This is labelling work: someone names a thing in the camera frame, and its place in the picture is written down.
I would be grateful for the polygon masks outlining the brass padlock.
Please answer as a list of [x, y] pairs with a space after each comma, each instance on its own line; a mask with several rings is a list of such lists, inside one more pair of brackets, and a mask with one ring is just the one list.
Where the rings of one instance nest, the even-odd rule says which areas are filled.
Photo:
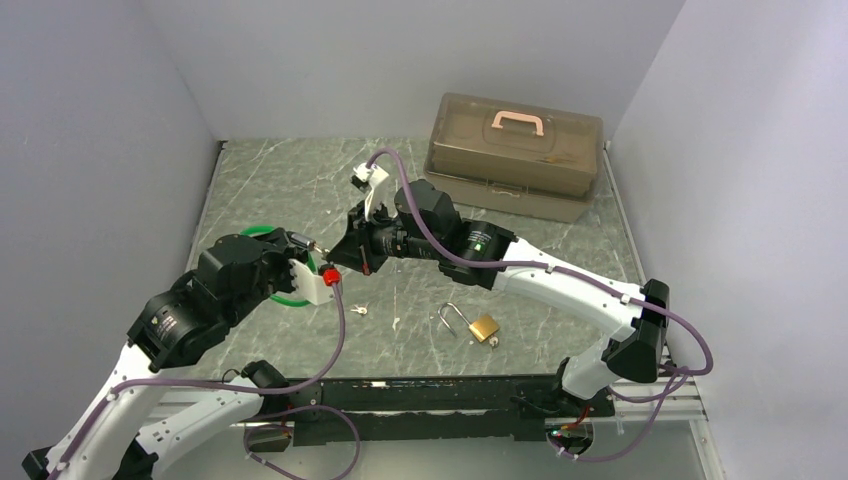
[[491, 315], [483, 315], [478, 317], [476, 320], [471, 321], [456, 304], [452, 302], [445, 302], [438, 308], [437, 315], [441, 323], [454, 337], [457, 336], [457, 331], [448, 321], [446, 315], [448, 310], [453, 311], [465, 323], [468, 331], [479, 343], [487, 342], [491, 338], [496, 338], [497, 333], [500, 331], [500, 325]]

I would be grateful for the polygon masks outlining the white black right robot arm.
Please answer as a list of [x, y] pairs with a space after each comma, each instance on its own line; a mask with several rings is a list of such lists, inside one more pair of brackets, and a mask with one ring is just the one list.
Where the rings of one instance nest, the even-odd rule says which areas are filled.
[[425, 180], [411, 183], [419, 214], [437, 240], [432, 245], [415, 222], [404, 191], [395, 196], [397, 213], [376, 203], [380, 180], [352, 177], [365, 195], [347, 215], [342, 239], [330, 262], [364, 275], [387, 259], [433, 261], [453, 282], [528, 297], [577, 315], [603, 336], [578, 356], [564, 360], [551, 388], [557, 411], [574, 415], [589, 399], [619, 379], [652, 383], [660, 373], [670, 288], [659, 280], [644, 285], [598, 276], [548, 255], [498, 225], [463, 219], [445, 192]]

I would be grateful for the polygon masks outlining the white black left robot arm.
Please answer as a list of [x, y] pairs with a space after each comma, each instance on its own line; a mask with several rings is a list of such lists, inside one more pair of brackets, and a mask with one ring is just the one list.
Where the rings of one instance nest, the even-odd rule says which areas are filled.
[[186, 371], [271, 296], [315, 302], [323, 280], [310, 240], [276, 228], [227, 235], [203, 251], [197, 266], [154, 297], [130, 327], [106, 382], [55, 445], [23, 460], [32, 479], [154, 479], [217, 431], [257, 414], [279, 417], [290, 390], [271, 366], [244, 380], [194, 382], [200, 400], [177, 415], [150, 414]]

